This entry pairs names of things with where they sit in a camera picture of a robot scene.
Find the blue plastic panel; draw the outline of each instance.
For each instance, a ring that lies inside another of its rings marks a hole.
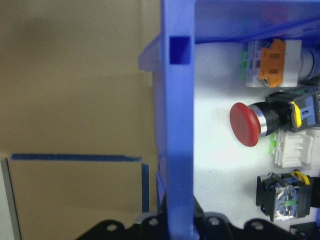
[[[153,71],[158,200],[166,192],[171,239],[190,240],[197,235],[193,230],[193,43],[278,37],[318,46],[320,1],[162,0],[161,12],[161,33],[139,56],[139,68]]]

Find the white surface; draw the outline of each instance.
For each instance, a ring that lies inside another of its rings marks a hole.
[[[313,144],[311,148],[311,156],[310,156],[310,168],[312,170],[320,171],[320,128],[314,127],[312,129],[308,129],[307,134],[313,137]]]
[[[279,87],[296,87],[301,63],[301,40],[285,40],[282,83]]]
[[[13,196],[10,193],[7,195],[6,192],[7,182],[5,181],[8,181],[8,179],[4,175],[7,175],[8,169],[5,164],[2,164],[3,161],[6,160],[0,159],[0,240],[18,240],[20,237],[16,236],[15,238],[14,236],[13,225],[15,223],[12,222],[10,215],[11,205],[8,203],[8,200],[13,201]]]
[[[246,75],[246,85],[253,88],[265,88],[260,80],[260,63],[261,60],[261,48],[266,45],[266,41],[257,40],[250,41],[248,43],[248,51],[246,53],[246,69],[244,74]]]
[[[314,138],[306,130],[290,132],[279,130],[274,134],[276,146],[273,147],[274,163],[283,168],[301,167],[310,164]]]
[[[195,47],[194,94],[194,194],[205,212],[225,214],[243,228],[252,218],[270,220],[256,206],[257,176],[289,173],[269,154],[270,137],[255,147],[242,145],[234,136],[229,111],[233,104],[263,101],[276,88],[245,87],[240,79],[241,52],[238,43],[205,43]],[[316,210],[305,218],[275,224],[314,221]]]
[[[320,171],[320,128],[299,132],[279,130],[274,134],[275,164],[283,168],[303,167]]]

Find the blue tape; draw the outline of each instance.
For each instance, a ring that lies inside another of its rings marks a hole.
[[[141,164],[142,212],[149,212],[149,165]]]
[[[320,208],[318,208],[316,211],[315,222],[318,226],[320,226]]]
[[[21,153],[16,153],[11,156],[11,160],[140,162],[141,157],[128,157],[128,156],[123,156],[123,155],[21,154]]]

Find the black plastic part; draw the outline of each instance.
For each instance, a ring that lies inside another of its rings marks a hole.
[[[316,222],[307,222],[290,226],[290,233],[300,240],[320,239],[320,227]]]
[[[267,126],[266,136],[270,135],[280,127],[279,115],[270,103],[257,102],[253,105],[257,106],[265,117]]]
[[[163,199],[160,211],[154,216],[145,218],[141,224],[134,224],[125,229],[122,223],[114,220],[103,221],[77,240],[169,240],[167,228],[166,198]],[[116,225],[113,231],[108,226]],[[293,229],[306,232],[306,238],[296,235],[273,225],[263,219],[252,219],[245,223],[244,229],[233,226],[228,218],[221,213],[204,213],[200,205],[194,200],[194,225],[199,234],[199,240],[318,240],[318,235],[312,233],[314,224],[291,226]]]
[[[270,220],[274,221],[274,209],[276,203],[276,189],[272,187],[276,181],[272,178],[268,178],[261,181],[258,176],[256,180],[256,198],[255,205],[260,206],[261,211],[270,216]]]
[[[280,175],[281,179],[291,178],[291,174],[285,173]],[[298,186],[298,206],[297,206],[297,212],[296,212],[296,218],[304,218],[306,215],[309,215],[310,213],[310,207],[312,206],[312,198],[313,198],[313,183],[314,183],[314,177],[309,177],[310,185],[306,185],[303,182],[295,183],[295,186]],[[261,177],[257,177],[256,181],[256,199],[255,204],[260,207],[261,211],[266,215],[270,217],[270,220],[274,221],[274,211],[276,206],[276,189],[275,189],[275,183],[279,182],[274,178],[267,178],[263,181],[261,181]],[[316,204],[316,194],[314,195],[314,204]]]
[[[320,177],[313,177],[311,207],[320,208]]]

